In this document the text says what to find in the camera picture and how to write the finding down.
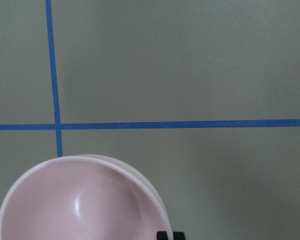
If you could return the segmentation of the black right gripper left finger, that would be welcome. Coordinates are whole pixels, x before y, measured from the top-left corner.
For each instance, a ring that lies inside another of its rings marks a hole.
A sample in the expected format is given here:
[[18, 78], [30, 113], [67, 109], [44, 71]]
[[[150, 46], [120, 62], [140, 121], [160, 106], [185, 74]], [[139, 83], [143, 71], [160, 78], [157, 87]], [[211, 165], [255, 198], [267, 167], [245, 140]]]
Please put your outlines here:
[[157, 240], [168, 240], [168, 234], [166, 231], [158, 231], [156, 233]]

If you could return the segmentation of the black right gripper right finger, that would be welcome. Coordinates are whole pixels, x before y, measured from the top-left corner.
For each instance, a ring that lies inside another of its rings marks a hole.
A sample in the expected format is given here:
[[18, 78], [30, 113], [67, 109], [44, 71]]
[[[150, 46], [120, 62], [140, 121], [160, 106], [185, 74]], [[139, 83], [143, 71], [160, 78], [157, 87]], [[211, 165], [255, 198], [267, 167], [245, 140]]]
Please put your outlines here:
[[186, 240], [186, 235], [183, 231], [174, 231], [173, 240]]

